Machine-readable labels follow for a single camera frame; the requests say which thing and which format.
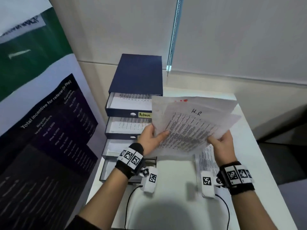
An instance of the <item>wrist strap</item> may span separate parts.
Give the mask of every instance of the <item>wrist strap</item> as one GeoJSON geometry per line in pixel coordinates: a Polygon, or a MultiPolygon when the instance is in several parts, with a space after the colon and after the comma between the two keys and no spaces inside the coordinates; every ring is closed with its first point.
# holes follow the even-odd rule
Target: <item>wrist strap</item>
{"type": "Polygon", "coordinates": [[[144,149],[141,144],[131,144],[128,148],[121,152],[117,158],[115,168],[119,169],[123,174],[125,174],[128,179],[134,175],[138,175],[145,163],[143,151],[144,149]]]}
{"type": "Polygon", "coordinates": [[[229,189],[231,195],[236,195],[248,190],[255,190],[254,180],[249,170],[239,161],[235,161],[220,167],[217,177],[224,186],[229,189]]]}

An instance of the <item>black cable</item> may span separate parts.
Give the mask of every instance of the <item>black cable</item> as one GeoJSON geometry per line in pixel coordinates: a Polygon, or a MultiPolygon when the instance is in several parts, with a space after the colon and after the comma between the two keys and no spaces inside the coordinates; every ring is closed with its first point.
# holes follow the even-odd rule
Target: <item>black cable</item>
{"type": "Polygon", "coordinates": [[[227,203],[222,199],[221,196],[219,196],[218,194],[215,194],[215,196],[219,197],[219,198],[225,203],[225,205],[226,205],[226,207],[227,207],[227,210],[228,210],[228,224],[227,224],[227,230],[228,230],[229,221],[230,221],[230,212],[229,212],[229,208],[228,208],[228,206],[227,206],[227,203]]]}
{"type": "Polygon", "coordinates": [[[127,207],[126,207],[126,217],[125,217],[125,229],[126,229],[126,222],[127,222],[127,212],[128,212],[128,204],[129,204],[129,200],[131,198],[131,195],[133,194],[133,192],[137,189],[137,188],[140,188],[140,187],[143,187],[142,185],[139,185],[138,187],[136,187],[130,194],[129,198],[128,198],[128,202],[127,202],[127,207]]]}

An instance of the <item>desk surface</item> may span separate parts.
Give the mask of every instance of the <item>desk surface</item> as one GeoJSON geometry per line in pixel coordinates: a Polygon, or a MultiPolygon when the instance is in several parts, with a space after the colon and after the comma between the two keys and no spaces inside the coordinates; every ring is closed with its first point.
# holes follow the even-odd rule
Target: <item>desk surface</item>
{"type": "MultiPolygon", "coordinates": [[[[164,88],[163,93],[164,96],[236,99],[233,94],[167,87],[164,88]]],[[[239,105],[233,113],[242,116],[230,129],[236,156],[248,167],[255,179],[255,191],[263,206],[279,230],[297,229],[239,105]]],[[[102,158],[87,201],[102,185],[99,177],[103,163],[102,158]]],[[[226,229],[228,213],[225,204],[220,200],[198,197],[196,170],[192,159],[158,158],[157,168],[159,177],[155,193],[148,195],[138,189],[131,197],[127,217],[129,229],[226,229]]],[[[126,204],[134,188],[135,186],[132,185],[127,187],[114,219],[113,228],[124,228],[126,204]]],[[[229,193],[223,192],[220,195],[230,209],[229,229],[240,229],[229,193]]]]}

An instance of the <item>green banner section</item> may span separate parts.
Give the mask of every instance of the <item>green banner section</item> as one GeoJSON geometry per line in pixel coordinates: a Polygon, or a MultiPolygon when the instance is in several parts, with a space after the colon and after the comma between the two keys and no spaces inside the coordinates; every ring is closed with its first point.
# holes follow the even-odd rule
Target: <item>green banner section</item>
{"type": "Polygon", "coordinates": [[[53,8],[0,37],[0,101],[72,49],[53,8]]]}

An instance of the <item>drawer label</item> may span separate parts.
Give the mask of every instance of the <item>drawer label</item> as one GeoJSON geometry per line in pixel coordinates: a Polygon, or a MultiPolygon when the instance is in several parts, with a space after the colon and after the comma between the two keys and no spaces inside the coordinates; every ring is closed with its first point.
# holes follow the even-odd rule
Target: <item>drawer label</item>
{"type": "Polygon", "coordinates": [[[138,117],[139,118],[151,118],[152,113],[146,113],[146,112],[139,112],[138,117]]]}

